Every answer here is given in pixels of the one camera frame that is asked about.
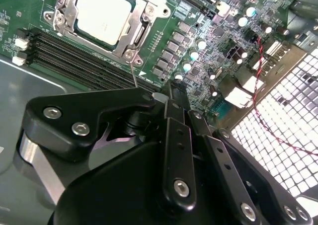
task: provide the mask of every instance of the screw hole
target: screw hole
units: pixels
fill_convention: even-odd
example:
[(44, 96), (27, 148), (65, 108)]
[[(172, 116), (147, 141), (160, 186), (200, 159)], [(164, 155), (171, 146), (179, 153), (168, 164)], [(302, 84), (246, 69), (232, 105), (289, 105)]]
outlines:
[(225, 166), (225, 168), (228, 169), (228, 170), (231, 169), (231, 167), (230, 167), (228, 164), (224, 164), (224, 166)]
[(52, 16), (50, 14), (45, 14), (45, 18), (48, 20), (52, 20)]
[(178, 146), (179, 149), (184, 150), (184, 145), (183, 144), (178, 143), (177, 146)]

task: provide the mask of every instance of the electronic component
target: electronic component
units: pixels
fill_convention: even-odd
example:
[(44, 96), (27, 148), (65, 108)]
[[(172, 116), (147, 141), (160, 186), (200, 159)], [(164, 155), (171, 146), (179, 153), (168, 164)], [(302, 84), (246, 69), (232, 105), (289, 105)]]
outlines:
[(162, 68), (162, 69), (166, 69), (168, 66), (168, 63), (164, 60), (159, 59), (157, 62), (157, 66)]
[(169, 62), (172, 59), (173, 54), (164, 50), (161, 57)]
[(244, 39), (250, 43), (255, 43), (258, 39), (258, 35), (251, 29), (246, 31)]
[(231, 7), (223, 1), (218, 2), (216, 4), (216, 8), (219, 10), (218, 15), (223, 18), (227, 17), (231, 10)]
[(289, 35), (290, 30), (279, 25), (276, 27), (276, 32), (281, 35)]
[(14, 45), (22, 50), (26, 50), (26, 48), (28, 48), (28, 43), (29, 41), (27, 39), (17, 38), (15, 39)]
[(246, 7), (246, 8), (244, 9), (244, 12), (245, 12), (245, 15), (246, 15), (247, 17), (253, 17), (253, 16), (256, 15), (256, 9), (255, 9), (254, 7), (252, 7), (252, 6)]
[[(290, 51), (290, 46), (285, 41), (279, 42), (274, 38), (269, 38), (264, 42), (263, 47), (267, 56), (262, 59), (262, 75), (266, 75)], [(253, 55), (249, 65), (254, 70), (258, 69), (259, 54)]]
[(197, 47), (199, 50), (204, 50), (207, 47), (207, 43), (204, 39), (197, 39), (196, 41)]
[(208, 69), (208, 76), (210, 80), (214, 80), (216, 78), (215, 73), (213, 72), (213, 69)]
[(138, 53), (156, 19), (171, 14), (166, 0), (57, 0), (53, 8), (43, 17), (59, 36), (135, 66), (143, 64)]
[(173, 43), (172, 41), (169, 41), (169, 43), (167, 44), (167, 49), (170, 50), (171, 52), (176, 52), (177, 49), (179, 48), (179, 46), (175, 43)]
[(219, 84), (219, 90), (225, 101), (238, 108), (246, 108), (252, 105), (252, 95), (241, 88), (230, 75), (227, 75)]
[(179, 26), (178, 26), (178, 29), (183, 31), (184, 33), (188, 33), (188, 31), (190, 30), (191, 26), (184, 23), (183, 21), (180, 22)]
[(272, 32), (272, 27), (270, 27), (267, 23), (263, 22), (260, 24), (259, 28), (264, 31), (266, 34), (269, 34)]
[(185, 72), (188, 72), (191, 70), (191, 65), (188, 61), (182, 62), (182, 67)]
[(180, 33), (178, 32), (174, 32), (173, 36), (172, 36), (173, 40), (177, 43), (181, 43), (184, 39), (184, 36), (181, 35)]
[(24, 65), (24, 64), (25, 64), (25, 60), (26, 60), (26, 59), (23, 59), (23, 58), (21, 58), (21, 57), (19, 57), (19, 56), (13, 56), (13, 57), (12, 57), (12, 63), (15, 64), (15, 65), (17, 65), (17, 66), (22, 66), (22, 65)]
[[(236, 73), (236, 78), (238, 82), (245, 90), (254, 93), (255, 84), (256, 84), (256, 76), (253, 75), (247, 68), (241, 67)], [(257, 89), (260, 89), (264, 85), (264, 82), (259, 79), (256, 85)]]
[(234, 54), (232, 56), (232, 59), (235, 61), (235, 63), (237, 63), (238, 65), (240, 65), (241, 63), (243, 63), (243, 60), (241, 59), (241, 57), (238, 54)]
[(201, 91), (199, 90), (195, 90), (195, 92), (193, 93), (194, 96), (200, 96), (201, 95)]
[(239, 27), (244, 27), (247, 25), (247, 23), (248, 23), (248, 19), (246, 17), (240, 17), (238, 19), (238, 26)]
[(195, 49), (190, 50), (189, 55), (191, 60), (194, 60), (194, 61), (199, 58), (199, 53)]
[(163, 74), (163, 69), (159, 68), (157, 66), (154, 66), (153, 68), (153, 74), (157, 75), (158, 77), (160, 77)]
[(216, 90), (215, 86), (210, 85), (209, 91), (212, 97), (216, 97), (218, 95), (218, 91)]
[(242, 47), (238, 49), (237, 53), (242, 59), (245, 59), (248, 56), (247, 52)]
[(213, 31), (213, 34), (216, 35), (216, 36), (223, 36), (224, 35), (224, 30), (222, 28), (219, 28), (217, 27), (214, 31)]
[(194, 68), (194, 69), (191, 71), (191, 74), (192, 74), (193, 76), (197, 76), (199, 73), (200, 73), (200, 71), (199, 71), (198, 69), (196, 69), (196, 68)]
[(215, 72), (215, 78), (218, 78), (222, 73), (222, 68), (217, 69), (217, 71)]
[(183, 75), (182, 75), (182, 73), (176, 72), (176, 73), (174, 74), (174, 79), (183, 80)]

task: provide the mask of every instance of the green circuit board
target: green circuit board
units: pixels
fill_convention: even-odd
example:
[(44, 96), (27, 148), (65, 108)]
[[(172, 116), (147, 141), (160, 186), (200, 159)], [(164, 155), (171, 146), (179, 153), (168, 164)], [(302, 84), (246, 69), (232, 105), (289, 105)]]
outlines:
[[(108, 61), (118, 68), (127, 72), (130, 71), (129, 65), (114, 62), (90, 47), (81, 45), (65, 36), (57, 36), (56, 30), (44, 19), (43, 14), (45, 11), (54, 11), (56, 1), (0, 0), (0, 54), (11, 58), (20, 51), (15, 46), (15, 39), (18, 38), (17, 29), (39, 28), (47, 34), (60, 38), (64, 42)], [(162, 87), (168, 79), (174, 78), (176, 73), (180, 73), (187, 85), (191, 107), (202, 112), (218, 111), (220, 105), (224, 104), (220, 104), (222, 96), (219, 94), (218, 97), (211, 97), (210, 86), (213, 85), (217, 89), (226, 75), (234, 75), (240, 67), (246, 67), (250, 57), (257, 53), (255, 44), (246, 39), (246, 32), (252, 30), (263, 39), (273, 37), (283, 40), (284, 36), (276, 34), (275, 31), (271, 34), (265, 34), (259, 25), (261, 22), (265, 22), (273, 29), (277, 26), (286, 26), (288, 6), (293, 0), (214, 0), (225, 2), (231, 8), (231, 14), (233, 15), (231, 15), (231, 19), (218, 16), (219, 10), (217, 10), (213, 1), (205, 0), (204, 2), (204, 7), (212, 13), (212, 16), (193, 6), (191, 1), (194, 0), (166, 0), (171, 15), (165, 19), (158, 18), (151, 27), (139, 51), (143, 64), (135, 67), (135, 74), (154, 86)], [(248, 18), (246, 26), (240, 27), (238, 18), (243, 17), (245, 15), (244, 10), (250, 6), (255, 8), (256, 15)], [(163, 74), (158, 75), (154, 73), (154, 66), (158, 63), (173, 34), (175, 32), (181, 33), (178, 29), (181, 22), (191, 27), (188, 33), (183, 33), (187, 40), (179, 43), (178, 50), (172, 53), (173, 63), (167, 62), (169, 64), (165, 69), (162, 69)], [(194, 61), (190, 58), (189, 52), (192, 49), (197, 49), (197, 39), (203, 39), (207, 46), (204, 50), (198, 52), (199, 58)], [(238, 65), (224, 55), (224, 49), (228, 47), (229, 39), (231, 42), (235, 42), (237, 46), (244, 48), (248, 53), (248, 57), (244, 59), (243, 64)], [(190, 71), (186, 72), (184, 70), (183, 62), (190, 62)], [(91, 89), (79, 81), (69, 79), (67, 76), (60, 75), (40, 64), (31, 64), (30, 67), (53, 75), (83, 90)], [(208, 69), (214, 71), (222, 69), (222, 73), (215, 80), (209, 80), (207, 77)]]

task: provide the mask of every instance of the black bracket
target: black bracket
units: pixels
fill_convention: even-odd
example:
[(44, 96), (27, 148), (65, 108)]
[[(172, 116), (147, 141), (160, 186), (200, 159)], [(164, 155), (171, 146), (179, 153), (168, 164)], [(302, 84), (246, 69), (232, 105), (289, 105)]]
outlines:
[(226, 130), (213, 136), (221, 140), (230, 153), (240, 177), (257, 193), (257, 203), (270, 224), (310, 225), (313, 220), (306, 210), (252, 157)]
[(32, 142), (78, 161), (88, 157), (101, 137), (101, 125), (154, 106), (153, 97), (140, 88), (37, 97), (26, 105), (22, 128)]
[(192, 136), (196, 150), (202, 155), (209, 171), (209, 176), (216, 177), (215, 183), (225, 197), (231, 214), (239, 224), (259, 225), (261, 220), (230, 155), (224, 144), (212, 137), (206, 120), (197, 112), (188, 112)]

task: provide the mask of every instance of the metal mesh grille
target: metal mesh grille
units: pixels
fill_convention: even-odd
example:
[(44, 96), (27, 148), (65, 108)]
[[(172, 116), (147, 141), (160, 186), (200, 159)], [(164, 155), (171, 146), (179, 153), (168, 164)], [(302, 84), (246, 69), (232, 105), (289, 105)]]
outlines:
[[(318, 153), (318, 49), (315, 49), (257, 106), (277, 137)], [(293, 196), (318, 184), (318, 157), (280, 145), (252, 111), (234, 137)]]

